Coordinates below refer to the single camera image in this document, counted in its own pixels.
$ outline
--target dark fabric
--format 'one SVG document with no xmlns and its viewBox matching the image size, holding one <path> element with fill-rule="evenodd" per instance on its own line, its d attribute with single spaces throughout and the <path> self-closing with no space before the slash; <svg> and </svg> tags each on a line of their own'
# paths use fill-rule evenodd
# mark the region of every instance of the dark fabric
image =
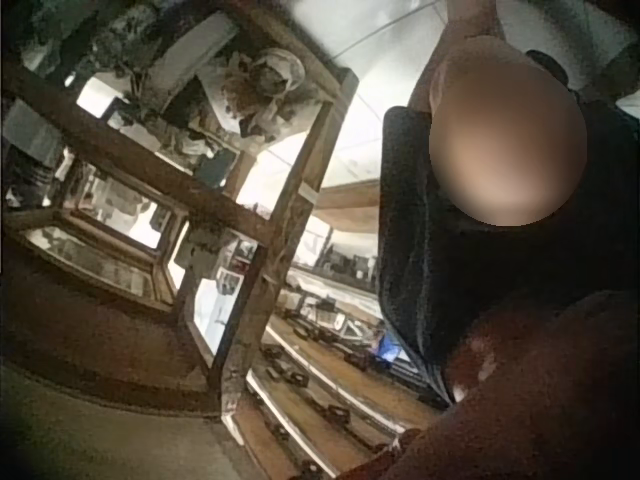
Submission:
<svg viewBox="0 0 640 480">
<path fill-rule="evenodd" d="M 638 288 L 638 122 L 581 105 L 589 161 L 558 212 L 496 228 L 444 196 L 429 160 L 430 118 L 407 108 L 383 126 L 379 297 L 385 320 L 448 402 L 442 368 L 474 319 L 522 294 L 558 311 L 599 290 Z"/>
</svg>

